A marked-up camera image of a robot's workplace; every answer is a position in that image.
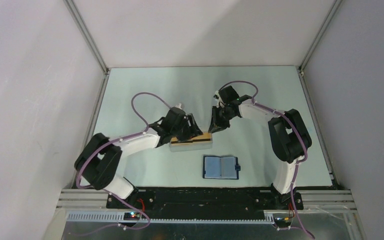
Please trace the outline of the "gold card with black stripe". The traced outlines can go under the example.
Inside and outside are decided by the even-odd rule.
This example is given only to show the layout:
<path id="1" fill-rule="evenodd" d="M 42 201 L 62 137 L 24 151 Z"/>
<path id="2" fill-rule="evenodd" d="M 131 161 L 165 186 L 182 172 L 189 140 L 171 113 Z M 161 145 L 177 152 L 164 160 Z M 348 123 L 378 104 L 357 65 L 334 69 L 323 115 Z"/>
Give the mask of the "gold card with black stripe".
<path id="1" fill-rule="evenodd" d="M 211 142 L 212 141 L 212 134 L 209 132 L 204 132 L 200 136 L 193 137 L 191 139 L 193 142 Z"/>

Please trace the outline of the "clear plastic tray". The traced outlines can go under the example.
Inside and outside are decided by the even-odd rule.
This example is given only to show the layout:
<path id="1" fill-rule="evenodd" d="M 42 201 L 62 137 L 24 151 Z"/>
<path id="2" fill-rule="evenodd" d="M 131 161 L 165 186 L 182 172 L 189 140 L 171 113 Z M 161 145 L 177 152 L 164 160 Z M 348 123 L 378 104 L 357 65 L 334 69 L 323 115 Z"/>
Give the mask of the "clear plastic tray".
<path id="1" fill-rule="evenodd" d="M 213 146 L 213 139 L 212 141 L 206 141 L 206 142 L 193 142 L 193 144 L 190 145 L 170 145 L 169 149 L 172 152 L 185 152 L 185 151 L 197 151 L 197 150 L 207 150 L 211 149 Z"/>

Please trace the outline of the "blue leather card holder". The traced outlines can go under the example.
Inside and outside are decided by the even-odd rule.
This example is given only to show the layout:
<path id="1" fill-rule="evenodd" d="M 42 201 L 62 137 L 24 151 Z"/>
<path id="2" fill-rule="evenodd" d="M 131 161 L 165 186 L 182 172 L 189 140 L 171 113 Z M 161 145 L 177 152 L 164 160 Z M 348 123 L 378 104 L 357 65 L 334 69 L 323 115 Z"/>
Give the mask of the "blue leather card holder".
<path id="1" fill-rule="evenodd" d="M 202 160 L 202 178 L 215 180 L 238 180 L 241 166 L 233 155 L 204 155 Z"/>

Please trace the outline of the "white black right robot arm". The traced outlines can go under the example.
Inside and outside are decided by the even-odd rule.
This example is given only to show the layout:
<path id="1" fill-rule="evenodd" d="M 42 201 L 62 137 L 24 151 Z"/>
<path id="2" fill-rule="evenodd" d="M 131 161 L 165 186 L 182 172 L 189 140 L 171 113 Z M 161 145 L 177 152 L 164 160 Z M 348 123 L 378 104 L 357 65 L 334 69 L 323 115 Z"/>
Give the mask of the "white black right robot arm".
<path id="1" fill-rule="evenodd" d="M 211 109 L 209 133 L 228 129 L 235 118 L 253 120 L 266 125 L 271 147 L 281 161 L 272 183 L 276 190 L 271 194 L 271 204 L 284 209 L 291 202 L 290 192 L 295 188 L 300 163 L 308 158 L 312 139 L 296 109 L 280 111 L 257 103 L 250 95 L 240 96 L 232 86 L 225 86 L 214 94 L 216 104 Z"/>

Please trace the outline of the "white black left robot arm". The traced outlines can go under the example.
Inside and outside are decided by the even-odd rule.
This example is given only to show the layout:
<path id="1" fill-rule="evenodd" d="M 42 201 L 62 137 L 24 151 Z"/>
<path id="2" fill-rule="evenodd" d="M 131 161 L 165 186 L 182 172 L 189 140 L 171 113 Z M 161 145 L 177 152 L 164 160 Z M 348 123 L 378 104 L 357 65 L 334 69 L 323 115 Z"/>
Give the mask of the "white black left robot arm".
<path id="1" fill-rule="evenodd" d="M 120 160 L 144 150 L 159 148 L 173 138 L 183 143 L 202 134 L 193 114 L 187 114 L 178 107 L 171 107 L 166 116 L 149 124 L 142 132 L 114 139 L 97 133 L 74 163 L 77 187 L 82 188 L 80 181 L 85 179 L 87 188 L 116 195 L 125 208 L 133 208 L 138 202 L 138 194 L 130 181 L 116 173 Z"/>

